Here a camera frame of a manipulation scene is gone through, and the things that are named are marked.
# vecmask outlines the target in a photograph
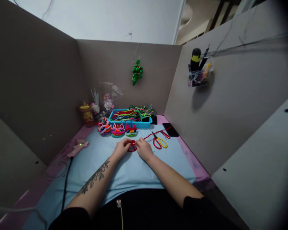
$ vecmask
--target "green pipe cleaner ornament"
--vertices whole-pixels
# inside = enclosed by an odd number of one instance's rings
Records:
[[[137,83],[138,79],[141,79],[142,73],[143,73],[143,67],[140,66],[140,60],[137,59],[136,61],[136,65],[133,66],[132,72],[134,73],[134,75],[132,76],[132,85],[134,86],[135,83]]]

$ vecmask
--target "forearm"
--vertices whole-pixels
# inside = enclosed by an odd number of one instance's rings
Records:
[[[157,156],[154,155],[148,159],[147,164],[181,208],[183,207],[183,201],[186,196],[192,198],[203,197],[203,195],[190,182],[183,178],[169,165],[160,160]]]
[[[118,161],[119,158],[112,154],[84,184],[66,208],[84,208],[92,217],[99,208]]]

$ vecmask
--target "red scissors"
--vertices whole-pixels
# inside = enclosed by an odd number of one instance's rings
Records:
[[[157,149],[162,149],[162,147],[166,149],[166,148],[167,148],[167,143],[166,143],[164,140],[162,140],[161,138],[157,137],[157,136],[154,134],[153,131],[151,131],[151,132],[152,132],[153,135],[154,135],[154,141],[153,141],[154,146],[155,146]]]
[[[166,134],[165,132],[163,132],[162,130],[160,132],[165,136],[165,138],[171,139],[170,136],[168,134]]]

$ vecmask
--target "pink table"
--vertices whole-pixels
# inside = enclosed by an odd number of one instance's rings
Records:
[[[163,115],[157,115],[158,125],[162,125],[162,123],[168,123],[168,120]],[[86,139],[88,135],[94,130],[94,127],[87,128],[83,126],[79,132],[68,142],[68,144],[64,147],[64,149],[53,159],[52,163],[57,162],[59,160],[66,160],[68,161],[69,158],[67,154],[69,154],[74,148],[73,146],[76,145],[76,140],[78,138]],[[205,181],[210,179],[210,175],[206,172],[204,167],[183,141],[183,139],[179,136],[176,137],[181,149],[188,160],[195,176],[196,176],[196,183]],[[50,176],[56,176],[64,167],[64,164],[57,164],[51,166],[47,173]],[[41,176],[37,179],[36,183],[31,187],[25,194],[17,201],[14,205],[14,208],[27,208],[27,207],[34,207],[39,199],[42,197],[48,186],[51,184],[51,181],[46,179],[45,177]],[[4,229],[15,229],[20,230],[22,229],[24,223],[26,222],[27,218],[29,217],[30,213],[8,213],[0,220],[0,230]]]

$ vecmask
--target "arm tattoo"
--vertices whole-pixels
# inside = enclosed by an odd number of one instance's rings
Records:
[[[77,197],[80,194],[85,194],[88,191],[89,185],[90,185],[90,188],[92,188],[94,185],[94,181],[97,181],[97,178],[99,178],[99,180],[103,178],[102,173],[106,170],[106,168],[108,168],[108,163],[110,162],[108,159],[100,166],[99,169],[97,169],[97,171],[91,176],[91,178],[84,184],[82,189],[80,189],[80,191],[78,192]]]

